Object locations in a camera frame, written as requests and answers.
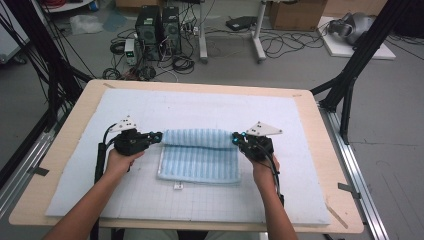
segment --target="desktop computer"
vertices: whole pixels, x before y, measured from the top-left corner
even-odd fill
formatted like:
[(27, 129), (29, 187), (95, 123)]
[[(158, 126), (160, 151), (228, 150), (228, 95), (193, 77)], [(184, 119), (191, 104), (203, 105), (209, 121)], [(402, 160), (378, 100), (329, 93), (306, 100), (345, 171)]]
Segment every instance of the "desktop computer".
[(160, 44), (164, 40), (159, 6), (144, 5), (135, 23), (141, 54), (147, 60), (161, 60)]
[(162, 24), (166, 44), (168, 46), (167, 49), (170, 49), (172, 54), (181, 54), (181, 35), (178, 7), (163, 8)]

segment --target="metal rail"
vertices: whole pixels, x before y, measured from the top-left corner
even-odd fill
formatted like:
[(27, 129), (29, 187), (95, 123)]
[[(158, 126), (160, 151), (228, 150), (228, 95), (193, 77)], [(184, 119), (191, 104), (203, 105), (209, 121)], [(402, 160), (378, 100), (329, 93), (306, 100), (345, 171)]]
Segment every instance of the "metal rail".
[(367, 219), (368, 226), (371, 230), (374, 239), (376, 240), (389, 240), (386, 229), (383, 222), (378, 214), (377, 208), (374, 205), (371, 194), (368, 191), (367, 184), (362, 176), (361, 169), (356, 161), (355, 155), (353, 154), (350, 145), (344, 143), (342, 136), (339, 134), (340, 120), (337, 113), (326, 111), (326, 116), (331, 125), (331, 131), (336, 139), (337, 146), (342, 160), (345, 165), (345, 169), (349, 174), (350, 181), (355, 191), (361, 194), (361, 198), (358, 200), (361, 204), (363, 213)]

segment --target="person's left hand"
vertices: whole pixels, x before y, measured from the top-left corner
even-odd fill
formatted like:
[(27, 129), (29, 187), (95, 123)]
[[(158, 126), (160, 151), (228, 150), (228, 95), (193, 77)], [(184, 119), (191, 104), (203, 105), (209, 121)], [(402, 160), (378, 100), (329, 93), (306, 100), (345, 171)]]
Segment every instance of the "person's left hand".
[(124, 156), (119, 154), (116, 149), (110, 150), (104, 174), (121, 178), (128, 171), (128, 168), (133, 165), (134, 160), (143, 156), (143, 154), (144, 151), (131, 156)]

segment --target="striped towel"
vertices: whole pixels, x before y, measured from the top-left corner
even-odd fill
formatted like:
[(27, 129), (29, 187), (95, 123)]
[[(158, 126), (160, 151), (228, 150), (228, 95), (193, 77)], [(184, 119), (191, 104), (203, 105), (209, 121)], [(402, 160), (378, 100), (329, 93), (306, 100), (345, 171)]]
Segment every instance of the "striped towel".
[(234, 184), (240, 181), (238, 150), (231, 132), (219, 129), (166, 130), (158, 177), (165, 180)]

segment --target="aluminum frame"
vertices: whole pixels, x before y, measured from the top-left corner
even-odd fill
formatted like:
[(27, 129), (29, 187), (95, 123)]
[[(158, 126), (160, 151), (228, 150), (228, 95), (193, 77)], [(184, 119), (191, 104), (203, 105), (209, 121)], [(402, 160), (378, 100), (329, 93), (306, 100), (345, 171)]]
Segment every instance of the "aluminum frame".
[(54, 130), (48, 133), (42, 133), (35, 144), (32, 146), (19, 168), (13, 174), (0, 192), (0, 219), (4, 216), (10, 205), (13, 203), (22, 188), (27, 185), (28, 180), (34, 173), (31, 169), (36, 168), (47, 153), (54, 140)]
[(362, 211), (367, 219), (369, 229), (375, 240), (389, 240), (386, 232), (386, 228), (378, 214), (377, 208), (375, 207), (374, 201), (372, 200), (371, 194), (368, 191), (367, 183), (362, 176), (361, 169), (356, 161), (355, 155), (353, 154), (350, 145), (344, 143), (342, 136), (339, 134), (340, 120), (337, 113), (326, 111), (324, 114), (328, 118), (328, 122), (331, 126), (331, 132), (336, 140), (338, 150), (340, 151), (344, 167), (349, 175), (349, 180), (352, 183), (354, 190), (361, 194), (361, 198), (358, 201), (361, 204)]

